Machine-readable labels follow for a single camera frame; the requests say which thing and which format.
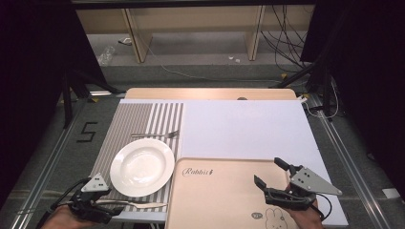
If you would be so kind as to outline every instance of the plate rim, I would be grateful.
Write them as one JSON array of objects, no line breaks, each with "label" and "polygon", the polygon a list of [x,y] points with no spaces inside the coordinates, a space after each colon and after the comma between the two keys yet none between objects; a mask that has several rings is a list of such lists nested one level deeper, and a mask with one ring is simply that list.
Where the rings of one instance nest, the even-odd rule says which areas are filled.
[{"label": "plate rim", "polygon": [[[127,188],[123,188],[122,186],[119,185],[119,180],[120,180],[120,165],[122,164],[122,161],[119,161],[117,159],[119,156],[123,154],[129,154],[133,151],[135,151],[138,148],[148,146],[148,147],[154,147],[157,149],[156,145],[161,146],[163,148],[162,150],[158,148],[158,151],[162,153],[164,159],[165,159],[165,168],[163,170],[162,175],[160,178],[155,182],[155,186],[152,186],[152,188],[141,188],[141,190],[136,190],[136,191],[131,191],[129,192]],[[122,147],[118,153],[115,155],[111,166],[110,166],[110,179],[113,184],[113,186],[116,188],[118,192],[121,194],[131,197],[131,198],[141,198],[141,197],[146,197],[148,195],[151,195],[155,192],[157,192],[161,187],[163,187],[167,181],[170,179],[170,177],[173,174],[175,167],[175,159],[174,159],[174,154],[172,149],[163,141],[157,140],[154,138],[143,138],[143,139],[138,139],[135,141],[132,141],[128,144],[126,144],[124,147]]]}]

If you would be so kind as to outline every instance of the drawing on tray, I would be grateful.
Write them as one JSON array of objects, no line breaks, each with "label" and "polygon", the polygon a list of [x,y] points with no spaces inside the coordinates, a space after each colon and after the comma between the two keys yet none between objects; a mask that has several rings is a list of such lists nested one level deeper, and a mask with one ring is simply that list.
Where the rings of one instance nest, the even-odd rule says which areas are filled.
[{"label": "drawing on tray", "polygon": [[266,210],[266,229],[288,229],[288,224],[280,208]]}]

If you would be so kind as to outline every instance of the striped placemat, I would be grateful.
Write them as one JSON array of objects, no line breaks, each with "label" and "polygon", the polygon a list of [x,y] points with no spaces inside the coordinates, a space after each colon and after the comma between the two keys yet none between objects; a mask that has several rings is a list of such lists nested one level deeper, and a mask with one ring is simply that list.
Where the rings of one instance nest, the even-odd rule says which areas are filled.
[{"label": "striped placemat", "polygon": [[[110,167],[119,150],[130,142],[139,139],[131,137],[132,133],[164,135],[180,130],[183,107],[182,103],[120,103],[118,105],[110,129],[107,132],[91,173],[91,176],[101,173],[106,183],[112,188],[111,193],[103,198],[151,202],[168,201],[171,178],[154,194],[142,198],[129,198],[114,188],[110,179]],[[153,138],[166,143],[172,149],[175,160],[180,157],[181,131],[179,136],[172,139],[160,136]],[[167,207],[137,209],[133,206],[126,206],[124,211],[166,212]]]}]

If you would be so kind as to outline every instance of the cutlery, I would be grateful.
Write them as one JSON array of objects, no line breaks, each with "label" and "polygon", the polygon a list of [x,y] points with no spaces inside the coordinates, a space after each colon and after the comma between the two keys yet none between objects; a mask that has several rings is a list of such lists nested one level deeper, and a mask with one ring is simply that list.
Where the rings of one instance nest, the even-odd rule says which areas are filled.
[{"label": "cutlery", "polygon": [[132,205],[138,209],[145,209],[145,208],[159,208],[167,206],[167,203],[160,203],[160,202],[134,202],[131,200],[113,200],[113,199],[99,199],[95,202],[94,205],[108,205],[108,204],[125,204],[125,205]]},{"label": "cutlery", "polygon": [[173,138],[175,136],[179,135],[179,131],[175,132],[170,132],[165,135],[160,135],[160,134],[131,134],[131,137],[143,137],[143,136],[164,136],[166,138]]}]

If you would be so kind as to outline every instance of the wooden tray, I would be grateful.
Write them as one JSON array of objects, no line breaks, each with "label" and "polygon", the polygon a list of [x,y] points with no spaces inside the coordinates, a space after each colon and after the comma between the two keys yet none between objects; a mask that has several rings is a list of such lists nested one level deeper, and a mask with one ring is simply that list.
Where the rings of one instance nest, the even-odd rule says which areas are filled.
[{"label": "wooden tray", "polygon": [[284,190],[287,173],[272,160],[182,158],[175,167],[167,229],[298,228],[281,208],[265,203],[253,177]]}]

